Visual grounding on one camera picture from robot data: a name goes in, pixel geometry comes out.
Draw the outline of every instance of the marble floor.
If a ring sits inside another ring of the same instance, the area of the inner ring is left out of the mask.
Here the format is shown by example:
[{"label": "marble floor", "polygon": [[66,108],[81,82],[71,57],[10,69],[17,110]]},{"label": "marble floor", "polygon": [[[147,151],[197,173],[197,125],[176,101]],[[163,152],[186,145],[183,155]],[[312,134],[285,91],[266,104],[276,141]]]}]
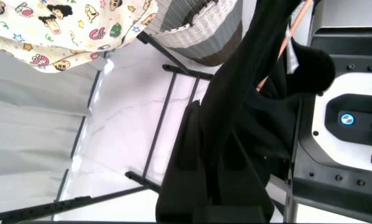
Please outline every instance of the marble floor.
[{"label": "marble floor", "polygon": [[[249,26],[256,1],[244,0],[243,26]],[[309,21],[302,22],[307,30]],[[297,37],[306,44],[306,31]],[[189,69],[215,73],[218,67],[203,67],[174,53]],[[92,197],[137,187],[124,173],[142,173],[172,74],[161,66],[171,62],[150,45],[134,41],[109,54],[110,72],[102,72],[100,91],[91,106],[87,140],[74,163],[62,199]],[[178,75],[162,123],[147,176],[160,183],[169,161],[194,78]],[[208,82],[201,81],[194,100],[202,99]],[[143,191],[55,217],[56,220],[140,221],[155,220],[157,194]]]}]

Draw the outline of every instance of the bolt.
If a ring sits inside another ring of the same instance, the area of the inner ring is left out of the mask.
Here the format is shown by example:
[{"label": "bolt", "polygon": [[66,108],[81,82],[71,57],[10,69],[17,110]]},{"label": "bolt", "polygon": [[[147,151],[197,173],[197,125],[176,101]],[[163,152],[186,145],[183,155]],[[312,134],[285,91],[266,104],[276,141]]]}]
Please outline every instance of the bolt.
[{"label": "bolt", "polygon": [[364,185],[366,185],[366,182],[364,182],[363,180],[359,180],[359,181],[358,181],[358,185],[359,185],[360,187],[363,187]]},{"label": "bolt", "polygon": [[347,69],[348,70],[352,70],[352,69],[354,69],[355,68],[355,64],[349,64],[348,66],[347,66]]},{"label": "bolt", "polygon": [[372,71],[372,65],[370,65],[367,69],[368,69],[369,71]]},{"label": "bolt", "polygon": [[343,177],[340,176],[340,175],[336,175],[336,176],[335,176],[335,179],[336,179],[337,181],[341,182],[341,181],[343,180]]}]

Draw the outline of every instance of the white and gray basket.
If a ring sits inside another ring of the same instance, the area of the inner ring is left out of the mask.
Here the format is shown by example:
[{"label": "white and gray basket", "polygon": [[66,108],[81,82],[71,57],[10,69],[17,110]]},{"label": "white and gray basket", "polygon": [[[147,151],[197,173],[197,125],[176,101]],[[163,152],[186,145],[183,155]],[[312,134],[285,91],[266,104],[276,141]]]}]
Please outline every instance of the white and gray basket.
[{"label": "white and gray basket", "polygon": [[145,29],[162,46],[206,66],[225,62],[241,42],[243,0],[156,0]]}]

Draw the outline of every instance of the white patterned cloth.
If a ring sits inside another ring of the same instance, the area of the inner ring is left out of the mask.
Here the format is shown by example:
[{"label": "white patterned cloth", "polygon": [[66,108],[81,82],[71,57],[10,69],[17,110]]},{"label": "white patterned cloth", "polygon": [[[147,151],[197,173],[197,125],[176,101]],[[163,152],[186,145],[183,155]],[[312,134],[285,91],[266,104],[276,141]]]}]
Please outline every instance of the white patterned cloth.
[{"label": "white patterned cloth", "polygon": [[60,72],[129,44],[157,11],[156,0],[0,0],[0,49]]}]

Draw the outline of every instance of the black cloth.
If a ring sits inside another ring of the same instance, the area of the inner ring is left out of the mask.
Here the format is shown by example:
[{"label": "black cloth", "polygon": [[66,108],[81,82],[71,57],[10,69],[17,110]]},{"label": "black cloth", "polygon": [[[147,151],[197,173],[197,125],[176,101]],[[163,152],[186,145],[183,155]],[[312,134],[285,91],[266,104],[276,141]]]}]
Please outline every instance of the black cloth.
[{"label": "black cloth", "polygon": [[[285,54],[277,60],[300,2],[258,1],[249,30],[216,72],[201,105],[187,107],[157,201],[157,221],[176,222],[208,203],[259,205],[271,218],[273,203],[264,189],[268,161],[290,159],[300,100],[326,90],[335,78],[327,54],[295,41],[300,65],[294,74],[286,75]],[[258,93],[256,85],[267,75]]]}]

